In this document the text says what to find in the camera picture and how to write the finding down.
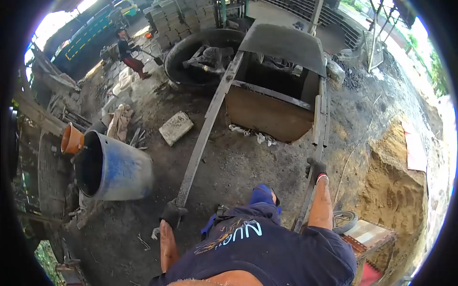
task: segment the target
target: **tire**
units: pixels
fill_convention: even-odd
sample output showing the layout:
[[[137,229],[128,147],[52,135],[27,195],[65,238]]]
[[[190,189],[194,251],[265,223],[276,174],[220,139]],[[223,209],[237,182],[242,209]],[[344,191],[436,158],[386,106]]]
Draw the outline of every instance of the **tire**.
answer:
[[[339,226],[339,227],[333,227],[333,232],[335,234],[342,234],[342,233],[345,233],[347,231],[349,231],[350,229],[352,229],[356,223],[358,222],[358,215],[352,211],[349,211],[349,210],[336,210],[336,211],[333,211],[333,216],[337,216],[337,215],[343,215],[347,218],[349,218],[349,222],[344,224],[343,226]]]

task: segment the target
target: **black glove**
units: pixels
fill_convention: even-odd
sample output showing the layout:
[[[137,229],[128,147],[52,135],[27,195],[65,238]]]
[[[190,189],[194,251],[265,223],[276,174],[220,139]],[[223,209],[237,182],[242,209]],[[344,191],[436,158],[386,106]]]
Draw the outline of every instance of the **black glove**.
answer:
[[[186,208],[177,207],[175,202],[176,199],[168,202],[165,210],[162,212],[161,217],[159,218],[159,223],[161,220],[165,220],[168,224],[170,224],[172,229],[177,226],[178,220],[188,213]]]
[[[309,177],[309,174],[310,174],[310,167],[312,167],[312,180],[315,182],[315,185],[316,185],[316,181],[318,180],[318,176],[320,174],[327,174],[326,173],[326,165],[321,163],[321,162],[318,162],[315,158],[312,158],[312,157],[308,157],[307,158],[307,163],[309,163],[310,165],[308,165],[307,167],[305,167],[305,177],[308,178]]]

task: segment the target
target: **large metal bowl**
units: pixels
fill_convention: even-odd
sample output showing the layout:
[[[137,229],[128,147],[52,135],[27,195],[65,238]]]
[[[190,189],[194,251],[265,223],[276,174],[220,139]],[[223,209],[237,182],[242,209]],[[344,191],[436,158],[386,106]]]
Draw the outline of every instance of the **large metal bowl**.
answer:
[[[183,62],[189,60],[205,41],[212,47],[232,47],[234,57],[244,37],[244,32],[229,29],[212,29],[192,34],[177,43],[167,54],[164,62],[165,74],[181,88],[205,88],[207,91],[216,89],[220,82],[218,75],[200,69],[185,69]]]

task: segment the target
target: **white cable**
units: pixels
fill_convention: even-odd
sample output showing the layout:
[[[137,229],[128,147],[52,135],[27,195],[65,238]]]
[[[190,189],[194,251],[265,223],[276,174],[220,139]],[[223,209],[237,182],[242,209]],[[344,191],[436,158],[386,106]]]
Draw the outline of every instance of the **white cable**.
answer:
[[[374,103],[372,104],[372,118],[371,118],[371,123],[369,123],[369,126],[367,127],[366,129],[366,132],[364,132],[364,134],[361,136],[361,138],[358,140],[358,143],[356,144],[356,146],[353,148],[353,150],[351,151],[350,155],[348,156],[347,158],[347,161],[345,162],[345,166],[343,167],[343,170],[342,170],[342,176],[340,177],[340,181],[339,181],[339,185],[337,186],[337,191],[336,191],[336,196],[334,197],[334,204],[333,206],[336,205],[336,201],[337,201],[337,196],[339,194],[339,189],[340,189],[340,184],[342,183],[342,179],[344,178],[344,174],[345,174],[345,169],[347,167],[347,164],[348,164],[348,161],[350,160],[350,157],[351,155],[353,154],[353,152],[356,150],[356,148],[360,145],[361,141],[363,140],[363,137],[367,134],[367,132],[369,131],[369,129],[371,128],[372,126],[372,122],[374,121],[374,105],[375,103],[377,102],[377,100],[382,96],[382,92],[380,92],[380,95],[375,99]]]

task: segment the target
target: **worker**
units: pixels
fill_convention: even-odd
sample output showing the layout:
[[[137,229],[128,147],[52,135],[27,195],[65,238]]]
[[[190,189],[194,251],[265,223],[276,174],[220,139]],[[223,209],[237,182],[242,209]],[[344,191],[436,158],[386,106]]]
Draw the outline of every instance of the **worker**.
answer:
[[[316,184],[302,234],[280,226],[279,200],[258,185],[248,206],[214,217],[205,240],[179,258],[173,228],[187,212],[174,201],[160,217],[161,269],[150,286],[350,285],[356,273],[351,246],[332,232],[333,207],[326,165],[308,158]]]
[[[149,78],[151,75],[149,73],[143,72],[143,67],[145,65],[142,63],[142,61],[134,59],[131,56],[132,52],[140,51],[140,47],[129,47],[129,44],[127,43],[127,34],[124,29],[116,30],[116,36],[118,37],[119,59],[123,61],[128,67],[136,71],[142,80]]]

